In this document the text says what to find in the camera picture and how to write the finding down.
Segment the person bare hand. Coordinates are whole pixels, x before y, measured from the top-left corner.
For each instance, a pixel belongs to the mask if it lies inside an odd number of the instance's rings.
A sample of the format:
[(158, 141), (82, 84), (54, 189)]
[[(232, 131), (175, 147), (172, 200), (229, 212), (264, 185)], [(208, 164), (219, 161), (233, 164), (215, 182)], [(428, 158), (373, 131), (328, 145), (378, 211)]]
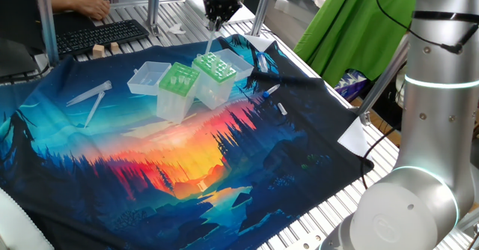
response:
[(104, 19), (110, 11), (110, 2), (106, 0), (77, 0), (74, 11), (95, 20)]

